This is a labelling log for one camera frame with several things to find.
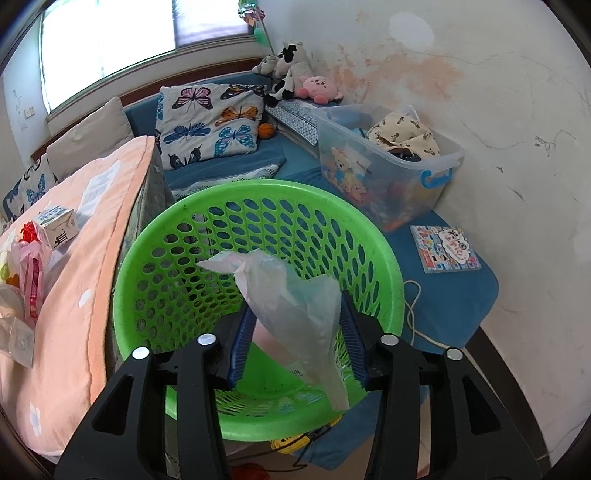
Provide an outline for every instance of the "white plastic bag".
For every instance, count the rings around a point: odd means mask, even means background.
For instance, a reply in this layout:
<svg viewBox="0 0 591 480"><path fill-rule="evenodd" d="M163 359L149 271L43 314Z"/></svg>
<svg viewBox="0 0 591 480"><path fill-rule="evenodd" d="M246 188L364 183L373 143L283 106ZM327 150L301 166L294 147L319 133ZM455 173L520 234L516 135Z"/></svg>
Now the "white plastic bag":
<svg viewBox="0 0 591 480"><path fill-rule="evenodd" d="M257 322L253 341L309 385L321 383L333 410L349 409L335 348L341 293L334 277L303 280L287 262L262 250L225 251L197 265L234 274L242 296L272 336Z"/></svg>

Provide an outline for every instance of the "green balloon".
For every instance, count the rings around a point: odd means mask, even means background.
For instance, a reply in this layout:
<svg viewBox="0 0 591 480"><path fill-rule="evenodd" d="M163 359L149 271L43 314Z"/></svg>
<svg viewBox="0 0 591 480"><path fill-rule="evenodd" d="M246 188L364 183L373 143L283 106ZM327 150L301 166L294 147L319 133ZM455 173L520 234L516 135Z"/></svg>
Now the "green balloon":
<svg viewBox="0 0 591 480"><path fill-rule="evenodd" d="M259 42L261 45L266 47L270 47L271 44L269 43L269 38L265 35L265 31L262 28L256 27L253 33L255 40Z"/></svg>

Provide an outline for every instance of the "wooden headboard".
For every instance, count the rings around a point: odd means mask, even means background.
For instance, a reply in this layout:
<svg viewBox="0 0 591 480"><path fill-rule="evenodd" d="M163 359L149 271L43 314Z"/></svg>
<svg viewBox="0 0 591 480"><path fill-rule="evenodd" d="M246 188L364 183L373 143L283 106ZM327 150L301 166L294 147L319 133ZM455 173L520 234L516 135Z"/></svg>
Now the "wooden headboard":
<svg viewBox="0 0 591 480"><path fill-rule="evenodd" d="M229 61L226 63L220 63L217 65L210 65L207 67L200 67L198 69L189 70L187 72L182 72L171 77L166 77L157 82L149 83L141 88L133 90L132 92L125 93L120 96L121 103L123 106L131 105L132 103L141 100L142 98L149 97L154 95L160 91L160 87L172 87L174 85L183 85L185 83L197 82L199 80L204 80L212 77L217 77L220 75L227 75L229 73L236 73L236 72L244 72L245 70L251 70L253 67L259 65L262 58L253 58L253 59L244 59L244 60L236 60L236 61ZM70 128L79 124L84 120L87 116L89 116L92 112L87 113L84 116L81 116L79 119L72 122L67 127L60 130L58 133L53 135L49 140L47 140L42 146L36 149L31 158L33 160L39 160L41 156L46 152L47 147L55 142L58 138L64 135Z"/></svg>

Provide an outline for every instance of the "white cable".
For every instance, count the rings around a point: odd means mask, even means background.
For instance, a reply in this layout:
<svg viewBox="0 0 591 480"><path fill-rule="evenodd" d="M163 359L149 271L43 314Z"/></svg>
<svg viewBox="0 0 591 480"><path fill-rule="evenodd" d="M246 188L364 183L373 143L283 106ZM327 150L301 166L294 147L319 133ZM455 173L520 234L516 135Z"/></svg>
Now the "white cable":
<svg viewBox="0 0 591 480"><path fill-rule="evenodd" d="M414 300L411 304L409 304L406 300L406 295L404 296L404 304L406 305L406 307L408 308L408 313L406 315L406 320L407 320L407 325L408 327L411 329L413 335L411 337L410 340L410 345L414 346L414 338L416 335L418 335L421 338L424 338L427 342L432 343L435 346L438 346L440 348L443 349L447 349L447 348L451 348L449 345L445 345L444 343L440 343L436 340L433 340L431 337L428 337L427 335L425 335L423 332L420 332L419 330L417 330L414 326L414 306L417 304L418 302L418 298L421 296L421 291L423 290L423 288L421 287L421 284L417 281L414 280L407 280L402 284L402 287L404 288L404 286L407 283L412 283L414 285L416 285L418 287L418 291L417 291L417 295L414 297Z"/></svg>

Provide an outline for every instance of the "patterned cloth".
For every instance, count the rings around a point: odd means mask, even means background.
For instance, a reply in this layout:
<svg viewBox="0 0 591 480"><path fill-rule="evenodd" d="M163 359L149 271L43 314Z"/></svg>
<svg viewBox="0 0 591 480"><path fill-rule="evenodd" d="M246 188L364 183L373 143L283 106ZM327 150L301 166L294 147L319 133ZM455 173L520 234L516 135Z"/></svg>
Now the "patterned cloth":
<svg viewBox="0 0 591 480"><path fill-rule="evenodd" d="M300 134L311 145L318 143L316 117L310 109L315 108L311 103L303 100L284 100L275 107L266 106L265 110L278 121Z"/></svg>
<svg viewBox="0 0 591 480"><path fill-rule="evenodd" d="M6 194L2 201L4 217L8 222L13 222L37 200L43 197L47 191L59 183L53 174L47 157L43 155L31 167L22 178Z"/></svg>
<svg viewBox="0 0 591 480"><path fill-rule="evenodd" d="M164 169L256 151L263 94L261 85L162 87L156 142Z"/></svg>

